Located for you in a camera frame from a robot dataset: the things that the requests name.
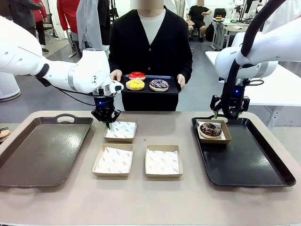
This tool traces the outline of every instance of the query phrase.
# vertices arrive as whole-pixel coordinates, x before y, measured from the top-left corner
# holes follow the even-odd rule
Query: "floor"
[[[192,41],[193,48],[193,73],[191,80],[179,96],[177,111],[210,111],[210,101],[212,95],[220,95],[223,84],[217,82],[217,75],[211,65],[205,51],[212,51],[209,42],[199,43]],[[51,50],[55,44],[47,44]],[[69,46],[48,56],[49,60],[62,60],[77,62],[79,58],[71,54]],[[16,80],[21,90],[21,96],[15,100],[0,103],[0,122],[20,123],[29,114],[39,110],[92,110],[92,107],[81,104],[66,96],[53,87],[45,88],[35,78],[31,76],[16,76]],[[77,98],[92,103],[90,97],[77,95]],[[115,98],[117,109],[123,110],[121,96]],[[263,122],[269,119],[270,113],[263,106],[250,106],[249,111],[260,117]],[[285,107],[276,123],[281,127],[301,127],[301,107]]]

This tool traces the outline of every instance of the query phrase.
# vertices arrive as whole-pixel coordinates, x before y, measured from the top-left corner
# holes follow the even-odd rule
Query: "white shirt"
[[[154,41],[154,39],[162,25],[165,14],[166,14],[166,10],[164,9],[164,11],[159,16],[156,16],[156,17],[144,17],[142,15],[139,15],[150,45]]]

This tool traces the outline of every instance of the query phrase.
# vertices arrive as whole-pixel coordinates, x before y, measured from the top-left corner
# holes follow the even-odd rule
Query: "tray handle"
[[[74,121],[61,121],[61,122],[59,122],[58,119],[62,118],[62,117],[70,117],[70,118],[73,118]],[[82,119],[80,117],[76,117],[73,114],[66,114],[65,113],[65,114],[59,114],[55,117],[49,117],[49,118],[47,118],[47,121],[51,122],[51,123],[59,123],[59,124],[81,124]]]

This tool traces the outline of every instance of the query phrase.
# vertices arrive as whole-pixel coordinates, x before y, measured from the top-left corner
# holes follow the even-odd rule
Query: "white coat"
[[[168,8],[170,11],[172,11],[173,13],[177,14],[177,8],[175,6],[175,1],[174,0],[164,0],[164,5],[166,6],[166,8]],[[184,10],[184,20],[187,20],[187,14],[189,13],[189,5],[187,3],[187,0],[185,0],[185,10]]]
[[[301,15],[301,1],[287,0],[267,19],[264,24],[263,33],[272,31]]]

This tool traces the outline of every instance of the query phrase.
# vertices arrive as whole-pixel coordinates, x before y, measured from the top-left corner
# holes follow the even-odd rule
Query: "brown tray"
[[[58,119],[72,117],[73,122]],[[0,186],[62,184],[93,122],[71,114],[34,119],[0,155]]]

